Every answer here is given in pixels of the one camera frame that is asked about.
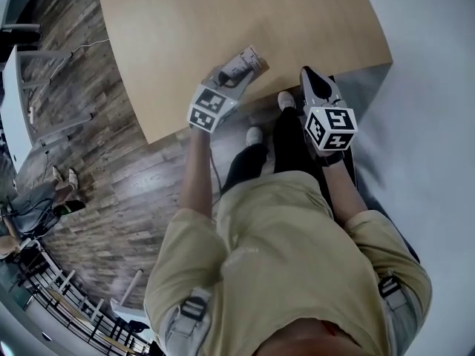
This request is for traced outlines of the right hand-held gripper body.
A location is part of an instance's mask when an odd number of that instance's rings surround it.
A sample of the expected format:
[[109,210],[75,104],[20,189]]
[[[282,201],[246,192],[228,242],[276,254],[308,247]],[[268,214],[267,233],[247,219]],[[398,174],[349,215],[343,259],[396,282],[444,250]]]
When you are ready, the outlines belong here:
[[337,84],[310,66],[301,68],[300,86],[305,130],[320,151],[345,151],[357,133],[353,109],[346,106]]

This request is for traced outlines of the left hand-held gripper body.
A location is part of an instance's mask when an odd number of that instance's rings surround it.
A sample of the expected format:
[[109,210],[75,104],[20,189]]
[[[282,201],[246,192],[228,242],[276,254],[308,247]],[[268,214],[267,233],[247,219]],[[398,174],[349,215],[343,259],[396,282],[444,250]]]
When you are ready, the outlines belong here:
[[215,67],[192,97],[187,114],[189,126],[212,134],[236,111],[254,75],[250,69],[231,79],[221,66]]

